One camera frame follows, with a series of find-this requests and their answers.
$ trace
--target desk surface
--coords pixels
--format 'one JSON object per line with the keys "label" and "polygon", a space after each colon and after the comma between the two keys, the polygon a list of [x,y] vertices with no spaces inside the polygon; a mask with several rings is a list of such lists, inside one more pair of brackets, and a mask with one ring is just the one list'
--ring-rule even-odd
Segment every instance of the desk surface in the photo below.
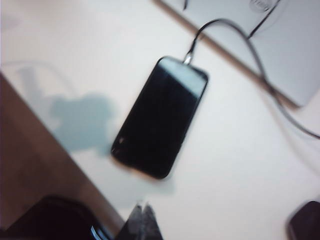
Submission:
{"label": "desk surface", "polygon": [[[152,0],[3,0],[1,71],[126,219],[155,209],[165,239],[286,239],[320,194],[320,143],[294,129],[254,77],[203,41],[210,76],[172,174],[123,167],[110,145],[157,60],[182,59],[192,28]],[[320,132],[320,92],[292,114]]]}

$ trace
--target black smartphone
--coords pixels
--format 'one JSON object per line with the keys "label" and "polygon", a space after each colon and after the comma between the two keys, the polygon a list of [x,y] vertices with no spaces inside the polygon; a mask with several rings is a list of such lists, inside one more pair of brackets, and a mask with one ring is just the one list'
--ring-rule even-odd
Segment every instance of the black smartphone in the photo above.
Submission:
{"label": "black smartphone", "polygon": [[121,163],[165,178],[207,86],[202,71],[172,57],[156,63],[111,148]]}

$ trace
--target laptop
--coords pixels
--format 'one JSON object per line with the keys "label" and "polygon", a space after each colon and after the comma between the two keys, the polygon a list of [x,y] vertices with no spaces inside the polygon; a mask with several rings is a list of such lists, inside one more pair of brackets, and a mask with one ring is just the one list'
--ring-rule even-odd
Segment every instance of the laptop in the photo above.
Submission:
{"label": "laptop", "polygon": [[[213,19],[227,18],[248,36],[277,1],[188,0],[185,6],[185,0],[161,0],[197,28]],[[214,25],[204,33],[259,74],[244,40],[234,30]],[[306,105],[320,88],[320,1],[280,0],[250,40],[270,83],[295,105]]]}

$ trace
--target black object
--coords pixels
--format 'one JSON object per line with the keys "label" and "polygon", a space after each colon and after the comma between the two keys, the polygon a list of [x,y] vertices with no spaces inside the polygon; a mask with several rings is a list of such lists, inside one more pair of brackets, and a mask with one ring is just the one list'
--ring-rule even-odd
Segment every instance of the black object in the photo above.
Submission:
{"label": "black object", "polygon": [[288,233],[292,240],[320,240],[320,203],[304,205],[290,220]]}
{"label": "black object", "polygon": [[290,113],[286,110],[286,108],[284,107],[284,105],[282,104],[282,102],[280,101],[279,98],[279,93],[278,91],[271,85],[271,83],[268,80],[265,68],[258,56],[258,53],[254,47],[254,45],[251,43],[251,40],[246,36],[245,31],[238,26],[235,22],[229,20],[229,19],[225,19],[225,18],[217,18],[214,19],[212,21],[207,22],[206,24],[204,24],[195,34],[195,37],[192,41],[191,47],[189,49],[189,51],[186,53],[184,61],[188,62],[188,64],[192,61],[193,55],[194,55],[194,50],[197,44],[197,40],[200,36],[200,34],[202,33],[203,30],[205,30],[207,27],[211,26],[211,25],[225,25],[227,27],[230,27],[231,29],[235,30],[245,41],[247,47],[249,48],[250,52],[252,53],[252,56],[258,66],[258,69],[260,71],[260,79],[262,81],[262,83],[267,87],[267,90],[269,91],[270,95],[273,97],[278,109],[280,110],[280,112],[286,117],[286,119],[293,125],[295,126],[297,129],[299,129],[300,131],[302,131],[303,133],[320,140],[320,134],[319,133],[315,133],[312,132],[311,130],[307,129],[306,127],[304,127],[303,125],[301,125],[297,120],[295,120]]}
{"label": "black object", "polygon": [[136,205],[115,240],[163,240],[152,207]]}
{"label": "black object", "polygon": [[250,32],[248,39],[250,39],[255,33],[256,31],[261,27],[262,24],[264,24],[264,22],[269,18],[269,16],[272,14],[272,12],[276,9],[276,7],[278,6],[278,4],[280,3],[281,0],[277,0],[273,6],[273,8],[271,8],[271,10],[267,13],[267,15],[259,22],[259,24]]}
{"label": "black object", "polygon": [[29,209],[0,239],[112,240],[92,212],[82,203],[47,196]]}
{"label": "black object", "polygon": [[113,156],[154,178],[166,177],[207,82],[203,71],[161,58],[112,145]]}

